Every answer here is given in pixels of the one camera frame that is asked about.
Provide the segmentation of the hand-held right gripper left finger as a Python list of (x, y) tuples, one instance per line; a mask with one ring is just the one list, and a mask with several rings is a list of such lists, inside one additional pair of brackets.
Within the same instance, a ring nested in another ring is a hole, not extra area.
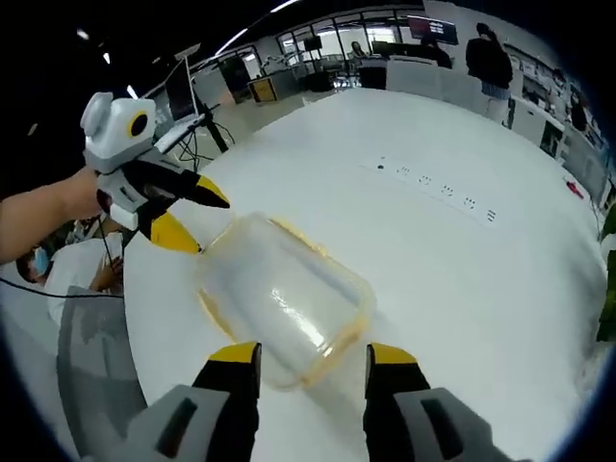
[(248, 461), (259, 427), (262, 346), (212, 354), (191, 386), (141, 411), (122, 443), (124, 461)]

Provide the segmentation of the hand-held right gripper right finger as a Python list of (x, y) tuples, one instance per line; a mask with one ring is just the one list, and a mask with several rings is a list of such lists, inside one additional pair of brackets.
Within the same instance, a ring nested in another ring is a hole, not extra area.
[(432, 388), (406, 350), (367, 345), (364, 432), (371, 461), (499, 461), (491, 426)]

